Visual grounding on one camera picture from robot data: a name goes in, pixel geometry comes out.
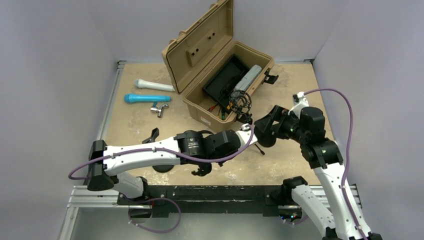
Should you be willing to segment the black tripod shock mount stand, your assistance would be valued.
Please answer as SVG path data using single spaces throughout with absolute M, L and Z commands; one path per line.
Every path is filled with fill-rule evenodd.
M 253 127 L 253 118 L 252 114 L 250 113 L 252 108 L 252 99 L 251 96 L 244 91 L 233 91 L 229 95 L 229 102 L 233 102 L 236 109 L 232 112 L 236 114 L 236 122 L 240 122 L 243 124 L 249 124 Z M 242 151 L 244 151 L 248 147 L 248 143 L 244 147 L 240 147 L 237 151 L 234 151 L 231 153 L 231 156 L 238 155 Z M 264 156 L 265 152 L 258 146 L 258 144 L 254 144 L 254 146 L 259 150 L 259 152 Z

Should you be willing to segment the black round-base shock mount stand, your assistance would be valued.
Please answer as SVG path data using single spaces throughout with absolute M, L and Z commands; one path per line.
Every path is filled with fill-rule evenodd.
M 276 141 L 277 139 L 275 137 L 271 139 L 257 139 L 257 144 L 264 148 L 270 148 L 275 145 Z M 198 168 L 197 170 L 193 170 L 191 174 L 199 177 L 208 175 L 212 171 L 213 163 L 222 166 L 225 162 L 239 155 L 234 156 L 231 154 L 240 147 L 240 140 L 233 130 L 225 130 L 203 138 L 202 149 L 204 155 L 196 156 L 197 160 L 194 163 L 198 165 Z

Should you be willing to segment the white mesh-head microphone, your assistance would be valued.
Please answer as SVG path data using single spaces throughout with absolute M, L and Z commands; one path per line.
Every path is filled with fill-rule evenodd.
M 153 89 L 153 90 L 166 91 L 166 92 L 175 91 L 172 85 L 146 81 L 141 78 L 136 79 L 134 81 L 134 86 L 139 89 Z

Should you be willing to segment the blue microphone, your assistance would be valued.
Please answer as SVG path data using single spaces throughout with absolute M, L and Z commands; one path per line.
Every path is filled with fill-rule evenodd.
M 126 103 L 143 103 L 143 102 L 170 102 L 172 99 L 169 95 L 146 95 L 129 93 L 123 97 Z

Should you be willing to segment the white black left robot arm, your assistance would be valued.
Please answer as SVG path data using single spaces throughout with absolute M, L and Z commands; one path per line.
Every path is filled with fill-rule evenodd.
M 168 172 L 178 165 L 196 165 L 192 175 L 203 177 L 212 170 L 212 164 L 222 165 L 239 155 L 253 143 L 250 129 L 225 130 L 212 133 L 207 130 L 187 130 L 176 136 L 156 141 L 155 134 L 147 142 L 129 146 L 106 145 L 103 140 L 92 145 L 87 189 L 92 192 L 115 190 L 138 205 L 149 199 L 148 183 L 130 170 L 156 167 Z

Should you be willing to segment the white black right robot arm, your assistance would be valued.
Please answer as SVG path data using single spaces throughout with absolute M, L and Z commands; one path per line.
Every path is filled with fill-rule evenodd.
M 325 117 L 316 107 L 303 107 L 295 115 L 274 106 L 266 116 L 254 122 L 258 143 L 272 147 L 278 139 L 299 143 L 300 151 L 317 176 L 327 198 L 325 206 L 301 176 L 285 179 L 280 196 L 288 204 L 296 203 L 317 227 L 324 240 L 380 240 L 371 230 L 346 180 L 346 170 L 338 145 L 326 137 Z

